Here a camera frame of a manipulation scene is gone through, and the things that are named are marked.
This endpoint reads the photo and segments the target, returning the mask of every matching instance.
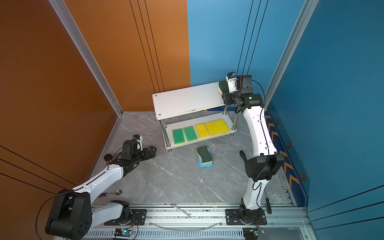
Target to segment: wall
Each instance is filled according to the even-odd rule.
[[[0,16],[0,145],[30,161],[0,147],[1,238],[37,239],[40,206],[89,178],[117,116],[48,0],[2,1]]]
[[[266,90],[303,3],[304,0],[188,0],[191,85],[223,80],[231,71],[247,74],[250,65],[249,74]],[[253,87],[256,93],[262,92],[256,83]]]
[[[272,99],[308,172],[320,240],[381,238],[383,9],[319,1]]]
[[[65,0],[124,111],[190,87],[186,0]]]

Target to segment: orange chevron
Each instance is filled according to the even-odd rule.
[[[284,172],[285,172],[285,174],[287,173],[287,167],[289,167],[290,169],[293,170],[293,167],[292,167],[291,164],[284,162]]]
[[[270,131],[270,127],[274,127],[274,125],[272,123],[268,123],[268,132]]]
[[[295,182],[297,182],[297,184],[300,184],[299,183],[299,180],[297,180],[294,176],[292,176],[291,174],[289,175],[289,186],[292,188],[292,180],[294,180]]]
[[[283,151],[280,151],[280,154],[283,154],[284,156],[288,157],[287,154]]]
[[[274,135],[279,136],[279,135],[277,134],[277,132],[272,131],[272,141],[273,141],[273,136],[274,136]]]

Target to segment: orange wall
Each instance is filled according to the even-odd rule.
[[[124,111],[152,111],[152,94],[190,87],[186,0],[65,4]]]
[[[78,185],[86,181],[116,114],[48,0],[0,3],[0,145]],[[75,185],[0,148],[0,159],[62,187]],[[52,193],[61,187],[0,161],[0,173]],[[1,239],[37,239],[53,194],[0,175]],[[51,202],[39,217],[43,239]]]

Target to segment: blue sponge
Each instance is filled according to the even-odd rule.
[[[203,164],[202,163],[202,159],[201,157],[199,156],[199,164],[198,164],[199,167],[211,167],[212,166],[212,163],[207,163],[207,164]]]

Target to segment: white shelf top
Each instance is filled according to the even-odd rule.
[[[215,136],[199,138],[199,136],[197,134],[197,131],[196,131],[196,128],[195,128],[196,124],[203,123],[203,122],[210,122],[210,121],[219,120],[219,119],[224,119],[225,123],[227,124],[227,126],[229,128],[229,132],[226,132],[224,134],[215,135]],[[237,129],[235,129],[235,130],[231,129],[232,125],[233,125],[233,123],[232,123],[231,119],[229,118],[228,114],[223,115],[223,113],[216,113],[216,114],[207,115],[207,116],[203,116],[203,117],[199,117],[199,118],[193,118],[193,119],[190,119],[190,120],[185,120],[185,121],[182,121],[182,122],[175,122],[175,123],[167,124],[166,130],[167,130],[167,134],[168,134],[168,139],[169,139],[170,147],[167,147],[167,144],[165,143],[165,140],[164,140],[164,144],[166,146],[166,149],[172,149],[172,148],[176,148],[176,147],[185,146],[185,145],[188,145],[188,144],[191,144],[191,143],[196,143],[196,142],[201,142],[201,141],[204,141],[204,140],[212,139],[212,138],[215,138],[215,137],[220,137],[220,136],[228,135],[228,134],[231,134],[231,133],[234,133],[234,132],[237,131]],[[195,133],[197,135],[197,140],[196,141],[192,141],[192,142],[187,142],[187,139],[186,139],[186,137],[184,135],[184,141],[185,142],[182,143],[182,144],[175,145],[175,141],[173,139],[173,130],[174,129],[179,129],[179,128],[184,128],[184,127],[189,127],[189,126],[193,126],[193,128],[195,129]]]
[[[152,95],[158,120],[224,106],[218,82]]]

